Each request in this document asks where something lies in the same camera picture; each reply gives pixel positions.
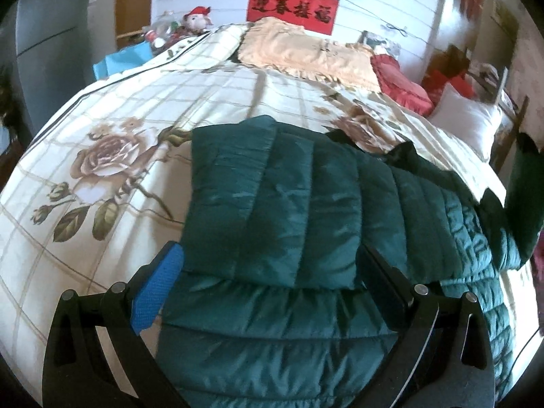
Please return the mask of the dark green quilted jacket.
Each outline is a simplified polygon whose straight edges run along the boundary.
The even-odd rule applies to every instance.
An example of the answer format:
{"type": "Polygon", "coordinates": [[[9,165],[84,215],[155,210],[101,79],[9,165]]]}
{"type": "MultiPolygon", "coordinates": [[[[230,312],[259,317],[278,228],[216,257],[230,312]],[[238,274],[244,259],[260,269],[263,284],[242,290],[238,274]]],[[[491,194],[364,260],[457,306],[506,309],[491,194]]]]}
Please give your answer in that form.
{"type": "Polygon", "coordinates": [[[357,281],[368,245],[413,283],[478,297],[501,402],[514,329],[500,280],[543,228],[543,153],[526,134],[516,143],[499,199],[409,142],[378,156],[268,116],[195,129],[161,371],[192,407],[348,406],[397,339],[357,281]]]}

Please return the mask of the cream floral checked bedspread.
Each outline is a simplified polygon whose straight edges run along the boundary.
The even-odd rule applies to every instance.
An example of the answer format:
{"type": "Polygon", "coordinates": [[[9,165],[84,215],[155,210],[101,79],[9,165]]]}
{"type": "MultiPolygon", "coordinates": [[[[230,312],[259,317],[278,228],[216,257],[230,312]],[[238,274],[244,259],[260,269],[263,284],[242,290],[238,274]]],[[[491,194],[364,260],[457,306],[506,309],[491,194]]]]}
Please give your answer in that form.
{"type": "MultiPolygon", "coordinates": [[[[261,116],[341,133],[382,156],[405,142],[476,197],[503,183],[462,140],[386,94],[243,64],[253,25],[183,40],[76,93],[46,123],[1,193],[1,361],[5,407],[192,407],[158,366],[162,311],[130,326],[127,284],[168,241],[181,245],[195,129],[261,116]]],[[[539,377],[543,337],[530,259],[501,275],[514,329],[514,387],[495,399],[478,297],[411,283],[407,330],[346,407],[498,407],[539,377]]]]}

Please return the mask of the white square pillow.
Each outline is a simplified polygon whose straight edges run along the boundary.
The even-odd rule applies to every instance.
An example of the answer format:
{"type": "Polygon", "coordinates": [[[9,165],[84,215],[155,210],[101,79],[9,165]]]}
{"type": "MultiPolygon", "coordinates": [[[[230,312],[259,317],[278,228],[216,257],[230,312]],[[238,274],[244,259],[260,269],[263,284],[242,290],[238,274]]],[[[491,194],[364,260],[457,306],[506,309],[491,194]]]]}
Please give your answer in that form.
{"type": "Polygon", "coordinates": [[[462,140],[488,163],[502,115],[496,105],[470,100],[446,83],[429,121],[462,140]]]}

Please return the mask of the red heart-shaped cushion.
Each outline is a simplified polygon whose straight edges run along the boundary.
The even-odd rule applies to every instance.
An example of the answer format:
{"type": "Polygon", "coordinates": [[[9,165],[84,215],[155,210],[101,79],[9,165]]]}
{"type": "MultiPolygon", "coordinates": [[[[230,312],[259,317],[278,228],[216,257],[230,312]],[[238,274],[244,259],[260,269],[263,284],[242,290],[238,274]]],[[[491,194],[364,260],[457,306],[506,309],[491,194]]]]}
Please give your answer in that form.
{"type": "Polygon", "coordinates": [[[434,104],[428,93],[402,73],[394,57],[388,54],[374,55],[371,65],[382,93],[420,116],[428,117],[432,113],[434,104]]]}

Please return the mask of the blue paper bag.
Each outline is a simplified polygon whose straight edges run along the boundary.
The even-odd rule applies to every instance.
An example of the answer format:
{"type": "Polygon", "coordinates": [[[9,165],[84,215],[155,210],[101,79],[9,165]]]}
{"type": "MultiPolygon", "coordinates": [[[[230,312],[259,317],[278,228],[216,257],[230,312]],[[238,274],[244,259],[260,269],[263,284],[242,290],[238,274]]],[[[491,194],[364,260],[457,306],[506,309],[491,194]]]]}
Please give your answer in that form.
{"type": "Polygon", "coordinates": [[[96,80],[139,67],[153,58],[150,45],[144,41],[127,46],[118,52],[107,54],[100,62],[93,65],[96,80]]]}

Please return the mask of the wooden chair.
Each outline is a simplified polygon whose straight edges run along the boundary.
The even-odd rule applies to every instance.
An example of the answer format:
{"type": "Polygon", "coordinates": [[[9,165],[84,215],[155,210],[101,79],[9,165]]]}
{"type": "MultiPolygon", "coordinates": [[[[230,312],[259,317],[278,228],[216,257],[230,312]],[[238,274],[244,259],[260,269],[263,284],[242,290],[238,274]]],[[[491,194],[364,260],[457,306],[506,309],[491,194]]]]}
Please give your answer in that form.
{"type": "Polygon", "coordinates": [[[471,93],[475,101],[494,104],[501,114],[501,125],[495,134],[491,148],[491,167],[499,174],[515,142],[520,126],[525,119],[529,98],[526,96],[518,106],[506,91],[508,68],[501,72],[490,64],[473,63],[460,49],[450,44],[447,50],[435,49],[422,79],[422,87],[430,100],[437,105],[447,83],[454,82],[462,95],[471,93]]]}

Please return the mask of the framed photo on headboard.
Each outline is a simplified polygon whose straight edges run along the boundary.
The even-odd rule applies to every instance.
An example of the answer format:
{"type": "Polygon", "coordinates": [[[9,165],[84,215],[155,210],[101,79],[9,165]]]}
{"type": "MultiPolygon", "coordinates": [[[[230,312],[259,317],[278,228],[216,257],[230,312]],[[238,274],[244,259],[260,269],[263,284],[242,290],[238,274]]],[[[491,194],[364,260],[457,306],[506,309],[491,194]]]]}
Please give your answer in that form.
{"type": "Polygon", "coordinates": [[[374,54],[386,54],[399,59],[401,52],[400,45],[376,33],[363,31],[360,34],[358,43],[370,47],[374,54]]]}

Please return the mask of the grey refrigerator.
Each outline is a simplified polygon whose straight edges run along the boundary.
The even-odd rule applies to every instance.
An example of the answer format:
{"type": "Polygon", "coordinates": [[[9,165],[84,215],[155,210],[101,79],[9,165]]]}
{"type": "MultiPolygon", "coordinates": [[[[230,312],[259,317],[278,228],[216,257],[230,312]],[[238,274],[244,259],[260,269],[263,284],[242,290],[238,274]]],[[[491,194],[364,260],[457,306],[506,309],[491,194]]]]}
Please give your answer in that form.
{"type": "Polygon", "coordinates": [[[1,22],[1,74],[30,142],[85,85],[85,0],[16,0],[1,22]]]}

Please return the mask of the pig plush toy red hat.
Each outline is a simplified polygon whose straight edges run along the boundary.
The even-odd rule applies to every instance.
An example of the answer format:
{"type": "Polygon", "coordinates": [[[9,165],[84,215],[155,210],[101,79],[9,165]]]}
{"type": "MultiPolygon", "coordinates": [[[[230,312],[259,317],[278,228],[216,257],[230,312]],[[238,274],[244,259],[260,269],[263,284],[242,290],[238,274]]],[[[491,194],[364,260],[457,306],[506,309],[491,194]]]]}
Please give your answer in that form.
{"type": "Polygon", "coordinates": [[[183,17],[184,29],[198,35],[210,28],[213,23],[210,18],[210,6],[197,6],[183,17]]]}

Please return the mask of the peach fringed pillow cover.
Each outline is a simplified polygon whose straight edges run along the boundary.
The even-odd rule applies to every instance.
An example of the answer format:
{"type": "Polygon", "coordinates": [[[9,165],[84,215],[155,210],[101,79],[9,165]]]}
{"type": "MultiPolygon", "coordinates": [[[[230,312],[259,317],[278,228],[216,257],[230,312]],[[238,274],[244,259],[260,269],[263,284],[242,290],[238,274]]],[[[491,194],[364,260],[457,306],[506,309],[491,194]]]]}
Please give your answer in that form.
{"type": "Polygon", "coordinates": [[[301,26],[273,17],[256,21],[238,49],[238,58],[245,65],[379,92],[372,57],[373,52],[364,46],[347,46],[316,37],[301,26]]]}

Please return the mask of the red banner with black characters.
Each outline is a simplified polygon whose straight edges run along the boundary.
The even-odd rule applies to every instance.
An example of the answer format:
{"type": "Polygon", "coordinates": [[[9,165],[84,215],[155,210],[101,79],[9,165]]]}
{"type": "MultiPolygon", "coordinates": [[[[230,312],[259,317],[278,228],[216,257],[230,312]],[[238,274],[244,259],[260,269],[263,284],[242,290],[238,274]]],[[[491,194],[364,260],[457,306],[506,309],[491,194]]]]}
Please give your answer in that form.
{"type": "Polygon", "coordinates": [[[246,20],[273,17],[307,31],[331,35],[337,11],[338,0],[249,0],[246,20]]]}

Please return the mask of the scissors hanging on wall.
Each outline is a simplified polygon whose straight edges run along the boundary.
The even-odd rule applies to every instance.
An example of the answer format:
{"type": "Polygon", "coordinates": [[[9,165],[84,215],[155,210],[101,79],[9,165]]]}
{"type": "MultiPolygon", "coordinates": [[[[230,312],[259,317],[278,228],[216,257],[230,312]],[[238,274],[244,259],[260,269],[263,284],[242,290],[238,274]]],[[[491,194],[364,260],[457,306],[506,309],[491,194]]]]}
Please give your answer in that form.
{"type": "Polygon", "coordinates": [[[382,27],[387,31],[396,32],[404,38],[408,37],[408,33],[405,29],[399,28],[391,23],[383,24],[382,27]]]}

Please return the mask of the framed picture on wall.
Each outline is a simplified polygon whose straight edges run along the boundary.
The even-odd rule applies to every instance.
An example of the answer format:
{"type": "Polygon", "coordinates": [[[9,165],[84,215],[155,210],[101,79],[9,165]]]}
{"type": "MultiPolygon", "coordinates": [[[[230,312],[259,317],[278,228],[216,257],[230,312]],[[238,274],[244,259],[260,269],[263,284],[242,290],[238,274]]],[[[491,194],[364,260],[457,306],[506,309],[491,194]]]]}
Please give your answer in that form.
{"type": "Polygon", "coordinates": [[[515,43],[519,30],[519,21],[502,0],[493,0],[491,18],[501,28],[508,39],[515,43]]]}

